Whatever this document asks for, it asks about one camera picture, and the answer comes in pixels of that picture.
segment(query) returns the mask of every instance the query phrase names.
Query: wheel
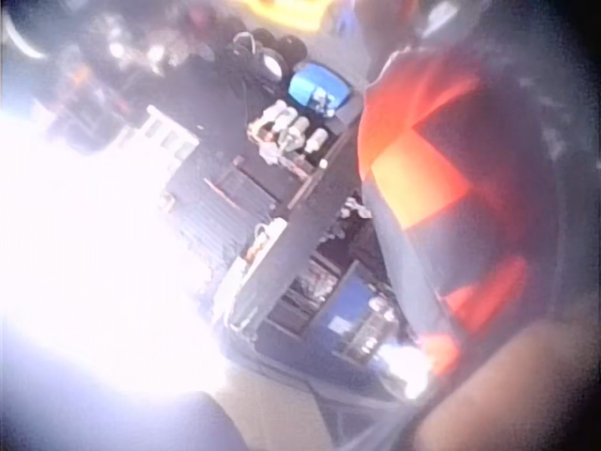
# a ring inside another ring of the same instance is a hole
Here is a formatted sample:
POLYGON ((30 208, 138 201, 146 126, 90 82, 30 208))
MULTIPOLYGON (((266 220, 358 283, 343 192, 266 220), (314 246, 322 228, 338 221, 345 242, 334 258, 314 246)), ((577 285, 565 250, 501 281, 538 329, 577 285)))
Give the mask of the wheel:
POLYGON ((263 47, 273 48, 275 45, 275 37, 265 28, 256 28, 253 30, 254 39, 263 44, 263 47))
POLYGON ((273 49, 263 48, 254 56, 257 72, 271 83, 279 85, 290 75, 290 69, 283 56, 273 49))
POLYGON ((309 54, 305 43, 292 35, 279 38, 273 48, 278 54, 284 57, 286 64, 290 68, 294 68, 309 54))

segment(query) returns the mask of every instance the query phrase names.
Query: blue container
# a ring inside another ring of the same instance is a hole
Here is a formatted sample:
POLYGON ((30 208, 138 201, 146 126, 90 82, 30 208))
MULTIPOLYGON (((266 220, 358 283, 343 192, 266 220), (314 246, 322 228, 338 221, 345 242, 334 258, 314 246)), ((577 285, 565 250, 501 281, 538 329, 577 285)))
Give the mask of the blue container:
POLYGON ((316 63, 307 63, 296 72, 288 87, 288 94, 295 101, 326 117, 333 116, 350 93, 345 80, 316 63))

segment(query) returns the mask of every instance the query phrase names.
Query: white label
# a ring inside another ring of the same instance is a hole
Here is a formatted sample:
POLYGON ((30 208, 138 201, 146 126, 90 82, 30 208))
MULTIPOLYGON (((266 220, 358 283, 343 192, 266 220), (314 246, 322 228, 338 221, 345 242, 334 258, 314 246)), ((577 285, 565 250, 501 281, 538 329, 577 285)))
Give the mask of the white label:
POLYGON ((334 317, 333 320, 330 321, 330 325, 328 326, 328 329, 336 332, 339 335, 350 331, 351 328, 352 324, 350 323, 350 321, 347 321, 346 319, 340 317, 334 317))

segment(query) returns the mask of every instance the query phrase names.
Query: yellow object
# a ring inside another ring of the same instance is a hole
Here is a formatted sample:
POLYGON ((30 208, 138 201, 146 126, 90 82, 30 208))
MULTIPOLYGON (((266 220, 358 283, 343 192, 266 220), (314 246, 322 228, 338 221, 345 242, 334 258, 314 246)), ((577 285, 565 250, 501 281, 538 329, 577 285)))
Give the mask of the yellow object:
POLYGON ((239 0, 254 14, 286 27, 317 31, 335 0, 239 0))

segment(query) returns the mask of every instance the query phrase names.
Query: bright light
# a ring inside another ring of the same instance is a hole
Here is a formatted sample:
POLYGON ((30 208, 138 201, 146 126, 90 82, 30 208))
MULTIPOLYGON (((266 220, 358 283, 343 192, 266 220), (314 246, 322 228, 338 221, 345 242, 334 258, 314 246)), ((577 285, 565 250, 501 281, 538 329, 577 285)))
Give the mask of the bright light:
POLYGON ((184 293, 188 251, 157 208, 149 146, 82 156, 5 120, 0 136, 6 320, 127 393, 218 390, 226 361, 184 293))
POLYGON ((160 63, 164 56, 165 48, 162 45, 152 45, 146 53, 148 60, 155 64, 160 63))
POLYGON ((111 45, 109 45, 109 52, 111 52, 111 55, 116 59, 121 59, 125 55, 125 47, 119 42, 111 42, 111 45))
POLYGON ((428 387, 430 363, 423 352, 412 346, 384 345, 378 356, 386 362, 390 373, 406 383, 407 399, 417 399, 428 387))
POLYGON ((56 119, 56 113, 48 110, 44 105, 35 101, 31 108, 31 120, 32 127, 36 131, 44 132, 47 131, 54 120, 56 119))
POLYGON ((213 279, 208 261, 193 251, 182 251, 181 279, 184 291, 192 297, 203 294, 213 279))

